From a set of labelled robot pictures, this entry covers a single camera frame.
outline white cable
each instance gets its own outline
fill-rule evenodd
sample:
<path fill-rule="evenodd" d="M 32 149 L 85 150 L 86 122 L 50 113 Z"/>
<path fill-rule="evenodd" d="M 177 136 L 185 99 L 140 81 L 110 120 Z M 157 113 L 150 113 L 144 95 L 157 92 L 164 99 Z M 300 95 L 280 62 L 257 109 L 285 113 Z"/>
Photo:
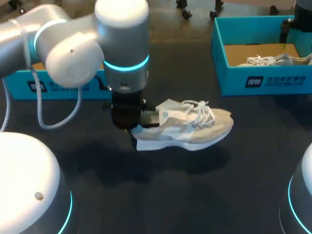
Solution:
<path fill-rule="evenodd" d="M 5 117 L 4 117 L 2 127 L 0 129 L 0 132 L 3 132 L 6 126 L 8 125 L 8 121 L 10 117 L 10 110 L 11 110 L 11 99 L 10 99 L 9 90 L 8 90 L 5 78 L 2 78 L 2 82 L 4 86 L 5 99 L 6 99 L 6 112 L 5 112 Z"/>
<path fill-rule="evenodd" d="M 41 128 L 45 129 L 45 130 L 52 130 L 52 129 L 56 129 L 59 128 L 61 126 L 63 126 L 64 124 L 68 123 L 78 112 L 79 107 L 81 105 L 81 88 L 78 88 L 78 100 L 77 100 L 77 104 L 74 108 L 74 110 L 72 111 L 72 113 L 70 113 L 70 115 L 65 118 L 64 120 L 62 120 L 59 123 L 53 124 L 53 125 L 45 125 L 42 119 L 42 98 L 41 98 L 41 86 L 40 86 L 40 81 L 38 78 L 38 75 L 35 71 L 35 69 L 32 67 L 31 68 L 31 73 L 33 74 L 33 77 L 35 79 L 35 83 L 36 83 L 36 89 L 37 89 L 37 115 L 38 115 L 38 122 Z"/>
<path fill-rule="evenodd" d="M 42 94 L 41 94 L 40 80 L 38 78 L 38 75 L 37 75 L 35 69 L 31 66 L 31 58 L 30 58 L 30 51 L 29 51 L 29 46 L 28 46 L 27 32 L 20 26 L 20 24 L 15 19 L 11 19 L 10 21 L 20 31 L 20 35 L 22 36 L 22 39 L 23 39 L 24 56 L 25 56 L 25 60 L 26 60 L 27 69 L 29 69 L 31 71 L 31 73 L 35 79 L 36 90 L 37 90 L 37 116 L 38 116 L 39 125 L 41 128 L 43 128 L 45 130 L 52 130 L 52 129 L 59 128 L 59 127 L 65 125 L 66 123 L 68 123 L 78 112 L 79 107 L 81 105 L 81 101 L 82 101 L 81 87 L 78 88 L 77 103 L 76 103 L 74 110 L 71 112 L 71 114 L 59 123 L 56 123 L 54 125 L 45 125 L 43 122 L 43 119 L 42 119 Z M 2 81 L 3 81 L 5 97 L 6 97 L 6 113 L 5 113 L 4 122 L 3 122 L 1 129 L 0 129 L 0 132 L 4 131 L 4 129 L 8 123 L 8 120 L 10 117 L 10 109 L 11 109 L 11 100 L 10 100 L 9 91 L 8 91 L 8 87 L 6 85 L 5 78 L 3 78 Z"/>

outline cardboard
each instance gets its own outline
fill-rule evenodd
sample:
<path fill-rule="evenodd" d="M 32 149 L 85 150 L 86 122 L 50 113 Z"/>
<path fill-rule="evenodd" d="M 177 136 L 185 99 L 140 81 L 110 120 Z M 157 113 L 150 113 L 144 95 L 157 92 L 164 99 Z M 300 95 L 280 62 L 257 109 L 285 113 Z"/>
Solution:
<path fill-rule="evenodd" d="M 45 67 L 43 66 L 43 64 L 41 62 L 35 63 L 33 64 L 33 67 L 36 71 L 43 71 L 45 70 Z M 103 63 L 101 64 L 101 66 L 99 67 L 99 69 L 104 69 L 103 67 Z"/>
<path fill-rule="evenodd" d="M 258 45 L 225 45 L 225 52 L 229 65 L 236 67 L 246 63 L 248 57 L 275 57 L 281 54 L 289 54 L 299 58 L 299 54 L 294 44 L 258 44 Z"/>
<path fill-rule="evenodd" d="M 286 46 L 285 44 L 263 44 L 261 45 L 261 48 L 264 57 L 275 57 L 284 53 L 292 57 L 299 57 L 299 54 L 292 43 L 286 44 Z"/>

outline shoe sole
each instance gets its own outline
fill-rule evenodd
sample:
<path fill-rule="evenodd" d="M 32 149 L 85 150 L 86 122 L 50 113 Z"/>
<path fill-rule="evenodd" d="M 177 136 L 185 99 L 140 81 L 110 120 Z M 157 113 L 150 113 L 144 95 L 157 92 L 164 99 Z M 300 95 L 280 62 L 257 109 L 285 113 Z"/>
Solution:
<path fill-rule="evenodd" d="M 223 138 L 225 138 L 230 131 L 225 133 L 224 135 L 220 136 L 217 139 L 211 140 L 209 142 L 205 143 L 197 143 L 197 144 L 190 144 L 185 142 L 179 142 L 175 140 L 166 140 L 166 141 L 160 141 L 160 140 L 137 140 L 136 143 L 136 149 L 138 151 L 151 151 L 151 150 L 160 150 L 166 147 L 170 146 L 178 146 L 181 148 L 184 148 L 188 151 L 196 151 L 196 150 L 202 150 L 205 148 L 208 148 L 209 146 L 212 146 L 219 141 L 221 141 Z"/>

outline robotic arm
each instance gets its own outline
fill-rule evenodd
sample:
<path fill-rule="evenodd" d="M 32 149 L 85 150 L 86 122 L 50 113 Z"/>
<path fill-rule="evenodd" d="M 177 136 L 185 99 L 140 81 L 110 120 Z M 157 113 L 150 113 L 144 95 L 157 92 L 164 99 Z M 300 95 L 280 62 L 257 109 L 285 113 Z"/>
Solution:
<path fill-rule="evenodd" d="M 294 4 L 294 19 L 284 20 L 281 27 L 280 43 L 287 42 L 289 30 L 299 29 L 302 32 L 312 32 L 312 0 L 296 0 Z"/>
<path fill-rule="evenodd" d="M 0 77 L 42 62 L 63 87 L 81 87 L 104 62 L 112 90 L 113 123 L 140 123 L 142 89 L 148 78 L 146 0 L 98 0 L 95 12 L 71 19 L 55 5 L 41 5 L 0 24 Z"/>

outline floor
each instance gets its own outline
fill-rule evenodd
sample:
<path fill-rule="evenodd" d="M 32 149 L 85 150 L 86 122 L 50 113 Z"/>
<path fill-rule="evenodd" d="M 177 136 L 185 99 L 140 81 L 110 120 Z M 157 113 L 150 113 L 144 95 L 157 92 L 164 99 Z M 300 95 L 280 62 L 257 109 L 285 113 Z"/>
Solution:
<path fill-rule="evenodd" d="M 64 8 L 78 17 L 92 12 L 93 3 Z M 174 0 L 149 0 L 149 6 L 145 98 L 209 100 L 212 108 L 231 111 L 234 127 L 223 141 L 197 152 L 137 152 L 129 134 L 112 125 L 101 100 L 85 100 L 73 121 L 50 132 L 38 126 L 35 102 L 13 101 L 7 131 L 36 137 L 54 152 L 74 194 L 81 234 L 280 233 L 279 203 L 312 138 L 305 96 L 222 97 L 210 49 L 214 3 L 190 0 L 189 21 Z M 17 15 L 5 6 L 0 11 L 6 13 L 2 21 Z M 222 15 L 268 12 L 225 3 Z M 3 119 L 1 89 L 0 96 Z M 62 120 L 74 105 L 44 101 L 46 124 Z"/>
<path fill-rule="evenodd" d="M 61 6 L 72 18 L 90 14 L 94 10 L 96 0 L 22 0 L 24 8 L 29 11 L 38 4 L 53 3 Z M 188 0 L 188 9 L 193 14 L 190 20 L 181 17 L 181 11 L 176 9 L 175 0 L 148 0 L 150 7 L 151 42 L 194 42 L 210 41 L 213 22 L 209 11 L 214 9 L 211 0 Z M 225 3 L 222 15 L 225 16 L 256 16 L 268 15 L 266 7 Z M 281 10 L 281 14 L 291 14 L 292 10 Z M 8 5 L 0 6 L 0 22 L 17 17 L 17 11 L 12 11 Z"/>

